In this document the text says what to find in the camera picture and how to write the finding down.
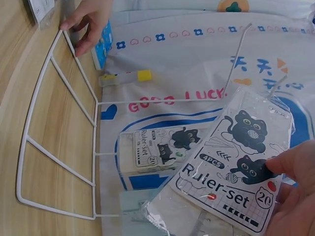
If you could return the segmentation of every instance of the wood grain surface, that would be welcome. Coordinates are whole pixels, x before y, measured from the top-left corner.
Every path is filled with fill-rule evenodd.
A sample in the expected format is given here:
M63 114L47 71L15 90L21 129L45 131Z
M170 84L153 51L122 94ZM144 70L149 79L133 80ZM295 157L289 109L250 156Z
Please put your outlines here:
M0 0L0 236L102 235L99 219L89 221L55 214L25 206L16 199L17 164L32 94L59 30L62 14L72 10L62 11L60 1L56 2L50 27L40 30L30 17L27 1ZM93 117L94 99L63 35L54 57ZM96 80L98 73L91 54L79 60L98 99L101 99L101 89ZM62 162L85 178L92 179L93 127L51 62L35 104L29 134ZM25 153L22 196L51 207L92 216L92 188L30 144L27 144Z

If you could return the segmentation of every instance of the cartoon black cat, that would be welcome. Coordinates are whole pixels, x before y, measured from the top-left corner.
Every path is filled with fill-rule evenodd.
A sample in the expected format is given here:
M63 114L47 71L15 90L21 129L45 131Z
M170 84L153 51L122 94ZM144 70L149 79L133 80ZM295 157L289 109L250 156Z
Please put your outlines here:
M276 174L272 173L265 164L266 160L258 159L252 161L247 155L238 159L237 168L231 169L231 173L242 172L246 177L242 178L245 184L256 184L264 182L267 179L275 178Z
M267 125L263 120L253 119L246 111L240 110L235 116L236 124L232 128L233 119L228 116L224 118L231 122L227 131L233 135L237 142L256 150L258 153L263 153L266 150L263 142L267 135Z
M198 143L200 140L200 138L197 137L197 133L197 129L186 130L186 127L183 127L183 130L176 131L172 135L172 140L175 141L174 147L190 150L189 145L191 143Z
M170 158L173 152L169 148L168 144L158 144L157 147L158 147L159 156L162 159L163 165L169 160L176 160L175 157Z

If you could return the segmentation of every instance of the blue box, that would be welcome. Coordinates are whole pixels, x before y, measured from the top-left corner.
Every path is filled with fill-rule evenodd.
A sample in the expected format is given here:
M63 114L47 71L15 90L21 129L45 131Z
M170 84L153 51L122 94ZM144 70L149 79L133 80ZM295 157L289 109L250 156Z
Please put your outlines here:
M96 70L104 68L109 50L112 47L113 36L110 23L103 29L98 44L92 49L92 56Z

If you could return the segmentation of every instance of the white metal rack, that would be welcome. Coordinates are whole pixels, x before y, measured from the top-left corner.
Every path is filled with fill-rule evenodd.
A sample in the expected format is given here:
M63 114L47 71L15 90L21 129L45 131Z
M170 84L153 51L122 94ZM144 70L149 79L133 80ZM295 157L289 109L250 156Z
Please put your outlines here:
M240 52L240 48L245 36L246 31L249 29L249 27L252 24L249 24L243 31L237 52L236 52L236 57L238 58L239 52ZM58 43L58 40L60 39L60 36L62 35L62 33L64 34L67 44L69 45L69 48L74 56L74 59L79 67L79 70L95 100L95 110L94 110L94 117L90 117L89 113L87 112L87 110L84 108L84 106L82 105L80 99L78 98L78 96L75 94L74 90L72 89L70 83L68 82L67 78L65 77L64 73L62 72L61 68L59 67L58 63L56 62L55 58L54 58L54 49ZM55 69L57 70L58 74L60 75L61 79L63 80L64 84L66 85L66 87L68 88L68 90L70 91L70 93L72 94L73 98L75 99L75 101L77 102L77 104L79 105L79 107L81 108L82 112L84 113L84 115L87 117L87 119L90 121L90 123L93 126L93 156L92 156L92 181L86 179L85 177L83 177L82 175L80 175L79 173L77 173L75 170L73 170L72 168L70 168L69 166L67 166L65 163L63 163L61 160L59 160L57 157L55 157L53 154L51 154L48 150L46 150L43 146L41 146L39 143L37 143L32 137L29 136L29 128L30 128L30 123L31 123L31 119L32 119L32 114L34 111L34 107L35 107L35 103L36 103L36 99L38 96L38 92L40 89L40 86L42 84L47 66L49 62L52 62L53 66L55 67ZM230 81L233 69L235 67L237 60L234 60L234 63L232 65L232 68L230 70L227 82L225 84L224 90L226 90L228 83ZM177 100L172 100L173 102L204 102L204 101L218 101L221 100L220 99L203 99L203 100L199 100L199 99L177 99ZM78 218L82 218L82 219L87 219L87 220L95 220L96 217L118 217L119 215L117 214L106 214L106 215L102 215L102 214L97 214L96 213L96 208L95 208L95 157L96 156L113 156L116 153L96 153L95 151L95 145L96 145L96 127L97 127L97 111L98 111L98 107L100 105L107 105L107 104L124 104L124 103L150 103L150 102L154 102L154 101L118 101L118 102L98 102L97 97L91 87L91 84L82 68L82 65L79 61L78 58L75 57L75 53L74 53L74 48L71 44L70 38L67 34L67 32L63 32L63 31L59 31L55 37L55 40L48 52L48 55L45 59L44 65L41 69L41 72L39 74L39 78L38 81L36 83L35 89L34 89L34 93L31 99L31 104L30 104L30 108L27 114L27 119L26 119L26 124L25 124L25 128L24 128L24 132L23 132L23 136L22 136L22 142L21 142L21 150L20 150L20 156L19 156L19 163L18 163L18 173L17 173L17 184L16 184L16 192L17 192L17 198L20 202L32 206L32 207L36 207L39 209L43 209L43 210L47 210L47 211L51 211L51 212L55 212L55 213L59 213L59 214L63 214L63 215L69 215L69 216L73 216L73 217L78 217ZM23 175L23 163L24 163L24 156L25 156L25 148L26 148L26 144L27 142L29 142L30 144L32 144L36 149L38 149L40 152L42 152L43 154L45 154L47 157L49 157L51 160L53 160L54 162L56 162L58 165L60 165L61 167L63 167L64 169L66 169L67 171L69 171L70 173L72 173L73 175L75 175L77 178L81 179L82 181L84 181L85 183L87 183L88 185L90 185L92 187L92 205L93 205L93 216L85 216L85 215L80 215L80 214L76 214L73 212L68 212L68 211L64 211L64 210L60 210L60 209L56 209L50 206L46 206L43 204L39 204L33 201L30 201L28 199L23 198L22 196L22 175Z

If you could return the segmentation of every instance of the clear plastic bag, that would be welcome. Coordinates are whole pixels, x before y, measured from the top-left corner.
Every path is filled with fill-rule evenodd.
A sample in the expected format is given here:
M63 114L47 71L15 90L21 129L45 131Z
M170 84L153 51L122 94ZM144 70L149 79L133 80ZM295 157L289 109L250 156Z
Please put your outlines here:
M41 30L50 26L55 0L29 0L33 16Z
M230 120L227 132L221 132ZM243 128L251 144L244 137L237 141L237 134L232 140L224 137L242 122L251 127ZM167 235L263 235L282 181L264 163L289 148L292 123L290 112L273 99L239 88L205 140L143 205L142 213Z

